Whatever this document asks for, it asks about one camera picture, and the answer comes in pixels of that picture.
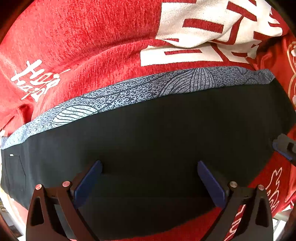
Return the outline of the black pants blue patterned waistband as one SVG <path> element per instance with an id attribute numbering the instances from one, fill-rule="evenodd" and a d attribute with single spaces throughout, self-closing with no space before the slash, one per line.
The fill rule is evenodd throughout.
<path id="1" fill-rule="evenodd" d="M 294 160 L 273 148 L 294 141 Z M 132 78 L 71 98 L 4 138 L 2 189 L 26 240 L 272 240 L 295 201 L 295 110 L 268 69 L 218 66 Z M 85 203 L 73 179 L 99 160 Z M 198 162 L 226 179 L 216 207 Z"/>

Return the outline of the red blanket white characters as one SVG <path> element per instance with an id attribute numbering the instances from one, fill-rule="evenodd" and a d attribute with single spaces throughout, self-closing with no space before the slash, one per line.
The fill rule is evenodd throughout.
<path id="1" fill-rule="evenodd" d="M 291 1 L 1 1 L 1 146 L 55 104 L 191 68 L 268 69 L 295 110 L 292 7 Z"/>

